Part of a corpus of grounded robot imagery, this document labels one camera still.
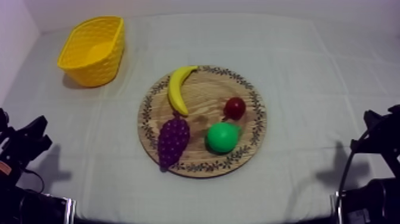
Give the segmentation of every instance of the plastic basket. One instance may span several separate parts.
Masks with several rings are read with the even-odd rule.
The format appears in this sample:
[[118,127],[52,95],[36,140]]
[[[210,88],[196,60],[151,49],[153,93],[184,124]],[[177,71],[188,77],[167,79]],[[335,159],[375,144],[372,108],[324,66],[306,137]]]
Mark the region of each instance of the plastic basket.
[[101,86],[117,75],[124,46],[122,18],[92,18],[72,30],[57,65],[82,86]]

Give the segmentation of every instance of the green fruit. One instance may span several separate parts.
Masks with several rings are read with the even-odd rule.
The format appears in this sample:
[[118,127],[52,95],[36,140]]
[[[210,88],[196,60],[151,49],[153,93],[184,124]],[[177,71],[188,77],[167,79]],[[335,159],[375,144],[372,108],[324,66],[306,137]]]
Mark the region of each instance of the green fruit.
[[232,151],[239,141],[240,127],[230,123],[213,124],[207,133],[207,143],[212,150],[218,153]]

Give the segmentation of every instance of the round wooden tray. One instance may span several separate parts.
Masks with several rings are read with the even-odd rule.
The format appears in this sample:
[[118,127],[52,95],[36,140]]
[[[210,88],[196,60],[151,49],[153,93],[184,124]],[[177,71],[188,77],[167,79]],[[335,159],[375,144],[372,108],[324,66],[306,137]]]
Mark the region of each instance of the round wooden tray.
[[[157,140],[162,125],[173,118],[168,101],[168,74],[156,82],[144,97],[138,117],[140,141],[158,163]],[[257,90],[237,73],[214,66],[199,66],[184,82],[182,96],[189,110],[185,117],[190,127],[190,141],[178,163],[169,171],[192,178],[210,178],[229,173],[246,163],[261,146],[267,124],[263,100]],[[231,97],[246,102],[246,113],[233,122],[242,129],[236,148],[225,155],[207,151],[204,137],[207,129],[224,118],[223,108]]]

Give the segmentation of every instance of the yellow banana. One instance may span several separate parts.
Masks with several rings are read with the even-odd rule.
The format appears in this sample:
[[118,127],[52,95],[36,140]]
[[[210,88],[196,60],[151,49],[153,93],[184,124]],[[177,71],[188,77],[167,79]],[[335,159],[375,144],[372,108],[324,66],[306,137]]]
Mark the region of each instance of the yellow banana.
[[180,114],[187,116],[189,114],[188,108],[186,108],[183,102],[182,95],[180,93],[180,87],[183,81],[191,74],[194,69],[198,66],[186,66],[180,67],[175,70],[171,75],[170,82],[168,84],[168,98],[170,99],[172,107]]

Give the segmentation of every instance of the white table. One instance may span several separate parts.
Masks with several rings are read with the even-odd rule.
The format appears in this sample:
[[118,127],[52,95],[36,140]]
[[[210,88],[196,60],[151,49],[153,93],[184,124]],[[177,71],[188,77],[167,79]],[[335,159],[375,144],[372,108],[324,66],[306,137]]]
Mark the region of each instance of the white table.
[[[132,223],[279,223],[330,214],[363,112],[400,96],[400,42],[390,35],[294,18],[198,14],[126,20],[117,78],[82,89],[57,68],[70,29],[44,34],[4,108],[22,127],[44,114],[53,147],[33,161],[46,191],[75,198],[81,217]],[[267,106],[260,151],[214,179],[161,173],[143,150],[137,113],[145,92],[188,64],[232,69]],[[377,155],[357,155],[348,187],[391,176]],[[24,175],[20,186],[37,188]]]

